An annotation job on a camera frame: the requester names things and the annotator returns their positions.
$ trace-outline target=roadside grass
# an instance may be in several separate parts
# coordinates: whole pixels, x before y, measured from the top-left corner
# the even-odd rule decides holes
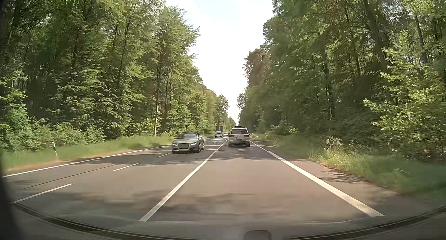
[[[113,154],[126,152],[129,150],[144,149],[161,145],[168,145],[172,142],[172,138],[168,135],[160,136],[131,136],[123,137],[117,140],[106,140],[103,142],[89,145],[73,145],[57,148],[57,154],[60,161],[70,161],[84,157],[94,157],[104,154]],[[31,152],[3,152],[2,156],[3,168],[8,170],[11,168],[20,168],[27,165],[34,165],[56,160],[56,155],[52,147],[46,150]]]
[[[345,146],[331,139],[325,149],[325,137],[303,134],[255,135],[256,140],[277,141],[277,150],[295,159],[309,159],[341,172],[353,174],[400,194],[446,198],[446,165],[403,159],[401,156],[366,146]]]

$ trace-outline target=road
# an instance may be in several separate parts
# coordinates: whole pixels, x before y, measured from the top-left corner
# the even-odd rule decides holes
[[[222,225],[382,222],[432,209],[259,142],[229,148],[226,138],[206,139],[200,153],[162,146],[60,165],[8,173],[14,203],[100,227],[198,238],[210,235],[191,226],[215,234]]]

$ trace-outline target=white cloud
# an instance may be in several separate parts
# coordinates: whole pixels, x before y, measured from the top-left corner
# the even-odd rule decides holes
[[[225,4],[237,12],[224,18],[215,14],[215,8],[200,11],[194,0],[166,3],[185,9],[189,23],[200,27],[201,36],[191,50],[198,54],[194,63],[204,84],[229,100],[228,114],[237,121],[237,95],[246,86],[244,58],[264,42],[263,24],[272,17],[271,0],[228,0]]]

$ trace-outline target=white lane marking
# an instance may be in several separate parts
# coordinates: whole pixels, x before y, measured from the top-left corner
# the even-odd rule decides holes
[[[164,157],[164,156],[167,156],[168,154],[170,154],[170,153],[164,154],[164,155],[162,155],[162,156],[159,156],[159,157]]]
[[[48,192],[52,192],[52,191],[55,191],[55,190],[58,190],[58,189],[61,189],[61,188],[65,188],[65,187],[70,186],[70,185],[72,185],[72,183],[69,183],[69,184],[66,184],[66,185],[63,185],[63,186],[60,186],[60,187],[51,189],[51,190],[49,190],[49,191],[44,191],[44,192],[40,192],[40,193],[35,194],[35,195],[27,196],[27,197],[25,197],[25,198],[19,199],[19,200],[17,200],[17,201],[12,202],[12,203],[13,203],[13,204],[14,204],[14,203],[19,203],[19,202],[21,202],[21,201],[25,201],[26,199],[30,199],[30,198],[36,197],[36,196],[38,196],[38,195],[42,195],[42,194],[45,194],[45,193],[48,193]]]
[[[145,214],[140,221],[142,222],[147,222],[147,220],[153,215],[155,214],[155,212],[157,212],[159,210],[159,208],[161,208],[161,206],[163,206],[165,204],[165,202],[167,202],[167,200],[169,200],[176,191],[178,191],[181,186],[183,186],[187,180],[189,180],[219,149],[220,147],[218,147],[218,149],[216,149],[214,152],[212,152],[212,154],[206,158],[206,160],[203,161],[203,163],[201,163],[197,168],[195,168],[184,180],[181,181],[181,183],[179,183],[173,190],[171,190],[157,205],[155,205],[155,207],[153,207],[147,214]]]
[[[326,188],[328,191],[332,192],[339,198],[343,199],[347,203],[351,204],[353,207],[357,208],[358,210],[364,212],[365,214],[368,214],[369,216],[382,216],[384,214],[379,213],[378,211],[372,209],[371,207],[365,205],[364,203],[360,202],[359,200],[356,200],[355,198],[349,196],[348,194],[336,189],[335,187],[331,186],[330,184],[320,180],[319,178],[315,177],[314,175],[306,172],[305,170],[297,167],[296,165],[288,162],[287,160],[283,159],[282,157],[279,157],[278,155],[274,154],[273,152],[270,152],[269,150],[266,150],[259,145],[253,143],[255,146],[258,146],[259,148],[263,149],[264,151],[268,152],[270,155],[276,157],[277,159],[281,160],[283,163],[287,164],[291,168],[299,171],[302,175],[308,177],[310,180],[314,181],[315,183],[319,184],[320,186]]]
[[[148,149],[157,149],[157,148],[163,148],[163,147],[168,147],[168,146],[159,146],[159,147],[148,148]],[[116,155],[106,156],[106,157],[120,156],[120,155],[125,155],[125,154],[130,154],[130,153],[140,152],[140,151],[148,150],[148,149],[140,149],[140,150],[130,151],[130,152],[126,152],[126,153],[121,153],[121,154],[116,154]],[[5,176],[3,176],[3,177],[11,177],[11,176],[16,176],[16,175],[21,175],[21,174],[31,173],[31,172],[35,172],[35,171],[45,170],[45,169],[52,169],[52,168],[57,168],[57,167],[67,166],[67,165],[76,164],[76,163],[81,163],[81,162],[88,162],[88,161],[97,160],[97,159],[102,159],[102,158],[106,158],[106,157],[98,157],[98,158],[88,159],[88,160],[79,161],[79,162],[71,162],[71,163],[61,164],[61,165],[52,166],[52,167],[47,167],[47,168],[43,168],[43,169],[33,169],[33,170],[30,170],[30,171],[25,171],[25,172],[20,172],[20,173],[15,173],[15,174],[10,174],[10,175],[5,175]]]
[[[140,164],[140,162],[139,162],[139,163],[132,164],[132,165],[129,165],[129,166],[122,167],[122,168],[120,168],[120,169],[129,168],[129,167],[134,166],[134,165],[137,165],[137,164]]]

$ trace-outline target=road shoulder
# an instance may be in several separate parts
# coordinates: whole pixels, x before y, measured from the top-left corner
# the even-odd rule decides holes
[[[254,142],[262,146],[269,145],[269,142],[266,141]],[[388,218],[414,216],[429,212],[442,205],[426,203],[420,199],[403,196],[397,192],[358,178],[357,176],[345,174],[336,169],[328,168],[327,166],[307,159],[294,159],[289,154],[279,150],[276,146],[267,146],[263,148],[279,155],[320,180],[323,180],[340,191],[383,213]]]

